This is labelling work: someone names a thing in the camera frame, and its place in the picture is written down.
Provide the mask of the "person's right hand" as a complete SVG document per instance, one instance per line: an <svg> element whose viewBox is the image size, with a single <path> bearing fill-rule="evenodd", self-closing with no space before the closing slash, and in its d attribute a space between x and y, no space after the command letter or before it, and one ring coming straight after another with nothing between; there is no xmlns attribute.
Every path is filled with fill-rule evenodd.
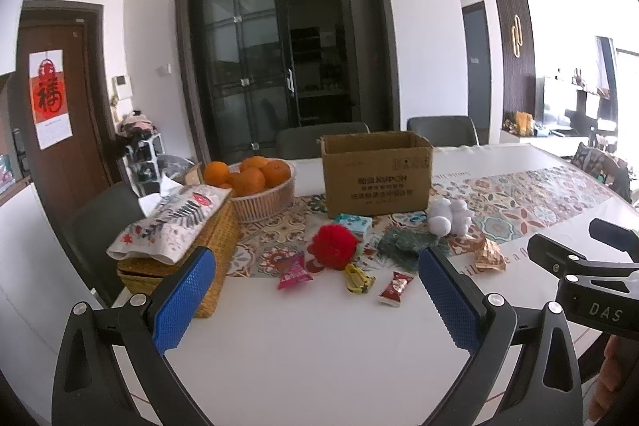
<svg viewBox="0 0 639 426"><path fill-rule="evenodd" d="M594 423L613 408L626 383L630 361L628 356L622 353L624 343L625 339L616 335L611 335L607 341L595 392L588 409L588 419Z"/></svg>

